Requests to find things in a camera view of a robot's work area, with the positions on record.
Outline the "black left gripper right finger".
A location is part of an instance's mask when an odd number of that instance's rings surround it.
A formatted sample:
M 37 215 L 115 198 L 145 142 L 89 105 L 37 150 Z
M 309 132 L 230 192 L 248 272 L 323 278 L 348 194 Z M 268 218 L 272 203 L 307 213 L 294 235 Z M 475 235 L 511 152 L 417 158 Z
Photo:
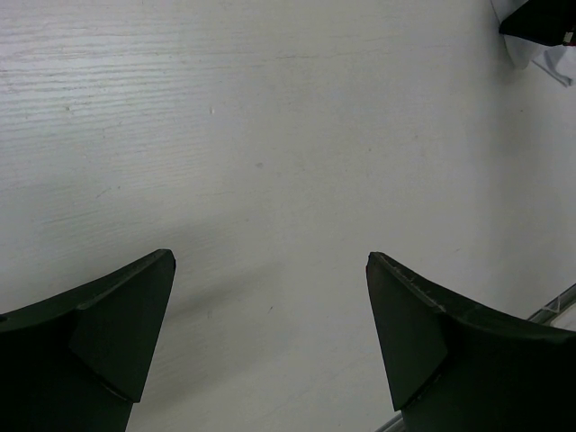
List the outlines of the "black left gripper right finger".
M 573 289 L 520 319 L 381 252 L 366 279 L 396 413 L 386 430 L 574 430 Z

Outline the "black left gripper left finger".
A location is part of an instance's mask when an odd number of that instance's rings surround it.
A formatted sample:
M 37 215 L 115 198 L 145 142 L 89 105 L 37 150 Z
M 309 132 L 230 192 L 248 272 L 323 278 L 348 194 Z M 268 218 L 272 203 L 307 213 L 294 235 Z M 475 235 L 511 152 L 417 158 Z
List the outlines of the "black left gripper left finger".
M 3 431 L 123 431 L 176 273 L 169 249 L 1 317 Z

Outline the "white skirt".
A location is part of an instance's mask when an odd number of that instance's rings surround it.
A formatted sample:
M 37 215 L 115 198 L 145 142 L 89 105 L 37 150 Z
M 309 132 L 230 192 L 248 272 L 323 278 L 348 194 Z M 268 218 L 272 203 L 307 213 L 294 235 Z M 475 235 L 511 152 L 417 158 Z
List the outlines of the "white skirt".
M 493 1 L 492 9 L 502 22 L 527 1 Z M 575 85 L 575 45 L 544 46 L 517 37 L 503 35 L 508 55 L 514 66 L 524 69 L 534 63 L 563 86 Z

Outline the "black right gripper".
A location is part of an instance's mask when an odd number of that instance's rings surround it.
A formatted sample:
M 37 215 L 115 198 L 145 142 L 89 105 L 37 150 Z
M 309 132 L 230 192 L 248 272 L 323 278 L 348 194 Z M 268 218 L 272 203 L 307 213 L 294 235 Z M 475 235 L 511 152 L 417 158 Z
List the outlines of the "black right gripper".
M 502 22 L 499 33 L 544 46 L 574 46 L 575 1 L 527 1 Z

